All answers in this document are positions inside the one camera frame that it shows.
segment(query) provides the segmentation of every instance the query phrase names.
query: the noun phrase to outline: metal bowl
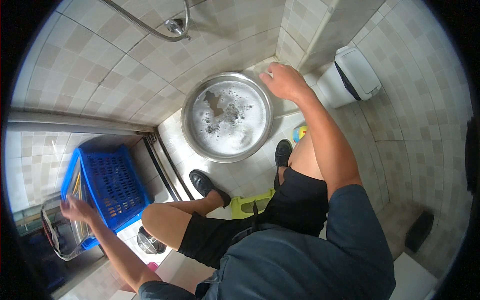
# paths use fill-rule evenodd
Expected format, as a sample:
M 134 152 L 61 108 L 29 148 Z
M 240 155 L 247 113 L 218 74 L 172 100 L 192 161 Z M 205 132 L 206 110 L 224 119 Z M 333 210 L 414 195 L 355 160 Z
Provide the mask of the metal bowl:
M 268 139 L 273 106 L 252 78 L 223 72 L 200 81 L 187 95 L 181 128 L 190 147 L 219 163 L 241 161 Z

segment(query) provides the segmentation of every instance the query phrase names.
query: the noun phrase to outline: shower hose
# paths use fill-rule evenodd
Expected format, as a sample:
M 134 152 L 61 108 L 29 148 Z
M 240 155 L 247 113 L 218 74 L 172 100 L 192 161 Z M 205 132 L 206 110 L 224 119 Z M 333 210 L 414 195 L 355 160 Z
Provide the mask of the shower hose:
M 110 7 L 113 11 L 118 12 L 122 17 L 127 19 L 130 23 L 132 23 L 135 26 L 140 27 L 141 29 L 145 30 L 149 34 L 153 35 L 154 37 L 157 37 L 159 39 L 163 39 L 164 41 L 167 42 L 177 42 L 180 41 L 184 38 L 186 38 L 188 35 L 188 27 L 190 25 L 190 8 L 188 6 L 188 0 L 183 0 L 184 8 L 185 8 L 185 29 L 183 30 L 183 33 L 179 36 L 166 36 L 155 29 L 151 28 L 144 22 L 140 21 L 138 18 L 135 18 L 131 13 L 128 11 L 124 10 L 121 6 L 113 2 L 112 0 L 98 0 L 99 2 L 105 4 L 106 6 Z

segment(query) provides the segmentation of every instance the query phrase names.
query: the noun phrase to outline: black shoe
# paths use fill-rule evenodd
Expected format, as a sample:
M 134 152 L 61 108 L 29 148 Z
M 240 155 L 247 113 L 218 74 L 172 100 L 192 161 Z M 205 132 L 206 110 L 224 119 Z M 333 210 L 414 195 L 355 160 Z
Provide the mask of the black shoe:
M 275 191 L 280 187 L 280 182 L 278 181 L 278 167 L 287 167 L 288 159 L 290 154 L 292 154 L 292 145 L 289 140 L 281 140 L 278 142 L 275 150 L 275 164 L 276 164 L 276 175 L 273 182 L 273 188 Z
M 215 190 L 217 193 L 220 194 L 220 197 L 222 197 L 223 208 L 227 207 L 230 204 L 230 196 L 226 192 L 215 187 L 210 178 L 206 176 L 203 172 L 199 170 L 193 170 L 192 172 L 190 172 L 189 177 L 195 189 L 203 197 L 206 197 L 211 190 Z

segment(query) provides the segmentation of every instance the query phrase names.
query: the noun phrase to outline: foam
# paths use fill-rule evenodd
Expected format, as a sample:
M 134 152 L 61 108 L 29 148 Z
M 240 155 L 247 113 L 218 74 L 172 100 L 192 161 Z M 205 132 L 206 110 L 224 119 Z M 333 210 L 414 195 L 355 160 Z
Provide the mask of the foam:
M 205 101 L 206 92 L 219 97 L 223 113 L 214 116 Z M 200 146 L 221 156 L 247 151 L 261 137 L 266 124 L 266 110 L 258 93 L 236 81 L 224 81 L 204 90 L 192 109 L 191 131 Z

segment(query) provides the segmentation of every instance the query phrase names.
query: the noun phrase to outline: blue plastic basket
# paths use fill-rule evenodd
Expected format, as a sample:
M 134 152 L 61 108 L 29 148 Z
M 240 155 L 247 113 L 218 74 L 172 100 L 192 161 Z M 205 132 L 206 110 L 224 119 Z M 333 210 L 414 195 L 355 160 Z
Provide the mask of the blue plastic basket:
M 107 227 L 118 233 L 140 220 L 150 199 L 133 169 L 127 147 L 122 145 L 114 153 L 85 153 L 75 149 L 60 190 L 64 200 L 78 158 L 92 199 Z M 82 243 L 85 250 L 96 245 L 95 237 Z

